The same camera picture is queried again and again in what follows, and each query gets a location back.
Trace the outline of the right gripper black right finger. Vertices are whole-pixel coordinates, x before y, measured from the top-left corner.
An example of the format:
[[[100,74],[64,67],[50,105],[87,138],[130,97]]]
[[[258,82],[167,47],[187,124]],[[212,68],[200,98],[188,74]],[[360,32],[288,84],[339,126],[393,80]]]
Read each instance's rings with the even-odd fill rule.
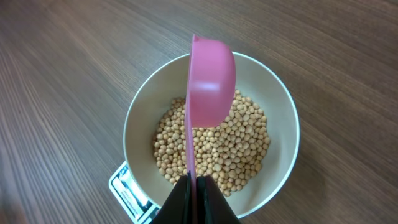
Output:
[[[212,177],[197,178],[197,223],[240,224]]]

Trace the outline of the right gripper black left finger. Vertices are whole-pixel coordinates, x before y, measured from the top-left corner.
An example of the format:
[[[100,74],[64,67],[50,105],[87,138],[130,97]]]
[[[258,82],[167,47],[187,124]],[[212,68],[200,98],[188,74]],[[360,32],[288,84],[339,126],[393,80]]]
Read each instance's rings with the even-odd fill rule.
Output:
[[[191,224],[192,190],[191,175],[179,178],[164,205],[150,224]]]

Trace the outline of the pink plastic measuring scoop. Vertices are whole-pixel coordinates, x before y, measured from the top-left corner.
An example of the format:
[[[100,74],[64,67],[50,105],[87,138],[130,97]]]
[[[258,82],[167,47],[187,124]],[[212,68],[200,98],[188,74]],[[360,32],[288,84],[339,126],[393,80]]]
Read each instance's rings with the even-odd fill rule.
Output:
[[[219,125],[227,116],[234,95],[236,68],[229,47],[193,35],[185,101],[187,174],[190,177],[192,223],[197,222],[196,171],[193,128]]]

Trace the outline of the white digital kitchen scale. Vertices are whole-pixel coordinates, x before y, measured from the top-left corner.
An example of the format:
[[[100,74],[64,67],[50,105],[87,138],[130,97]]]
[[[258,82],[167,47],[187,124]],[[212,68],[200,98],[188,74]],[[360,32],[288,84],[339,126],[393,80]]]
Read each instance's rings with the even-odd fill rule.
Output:
[[[134,224],[150,224],[159,212],[131,177],[126,161],[110,177],[108,186]]]

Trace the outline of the soybeans in white bowl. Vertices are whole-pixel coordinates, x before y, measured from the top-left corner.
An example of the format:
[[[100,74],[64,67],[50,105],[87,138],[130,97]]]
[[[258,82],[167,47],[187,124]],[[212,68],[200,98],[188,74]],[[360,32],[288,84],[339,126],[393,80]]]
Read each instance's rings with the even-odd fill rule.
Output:
[[[185,100],[174,98],[152,142],[159,173],[173,185],[187,173],[184,117]],[[192,136],[197,176],[212,177],[226,197],[259,173],[271,141],[263,109],[240,90],[220,125],[193,128]]]

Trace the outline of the white bowl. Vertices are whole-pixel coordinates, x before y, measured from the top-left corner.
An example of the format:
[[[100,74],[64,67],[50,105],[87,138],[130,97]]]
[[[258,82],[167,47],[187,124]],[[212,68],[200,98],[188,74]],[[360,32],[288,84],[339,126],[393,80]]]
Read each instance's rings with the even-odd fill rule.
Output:
[[[288,179],[300,146],[299,116],[293,98],[279,77],[261,62],[234,53],[236,88],[264,110],[270,145],[262,169],[226,200],[238,218],[259,210]],[[152,144],[157,125],[173,98],[186,94],[189,56],[156,70],[140,87],[127,112],[123,145],[131,177],[149,201],[163,206],[173,186],[159,173]]]

